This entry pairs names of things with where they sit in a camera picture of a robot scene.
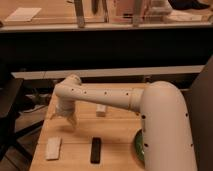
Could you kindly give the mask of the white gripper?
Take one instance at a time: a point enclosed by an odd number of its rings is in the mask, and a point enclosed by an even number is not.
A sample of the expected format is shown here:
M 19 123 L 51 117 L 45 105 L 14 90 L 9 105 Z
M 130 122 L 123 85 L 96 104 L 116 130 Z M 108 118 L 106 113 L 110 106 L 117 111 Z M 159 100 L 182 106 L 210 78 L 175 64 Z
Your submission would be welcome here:
M 75 112 L 75 101 L 63 98 L 57 99 L 55 113 L 59 116 L 68 117 L 67 121 L 75 127 L 77 125 L 77 117 L 73 115 Z

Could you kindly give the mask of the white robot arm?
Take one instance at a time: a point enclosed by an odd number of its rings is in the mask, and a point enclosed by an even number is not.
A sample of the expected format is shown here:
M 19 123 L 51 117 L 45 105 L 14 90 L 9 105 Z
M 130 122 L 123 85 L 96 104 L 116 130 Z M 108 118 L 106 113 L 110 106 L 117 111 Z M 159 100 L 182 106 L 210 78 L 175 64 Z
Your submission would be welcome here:
M 146 171 L 198 171 L 189 112 L 181 91 L 166 81 L 144 88 L 87 87 L 76 75 L 55 85 L 56 113 L 76 123 L 77 100 L 137 112 L 141 116 Z

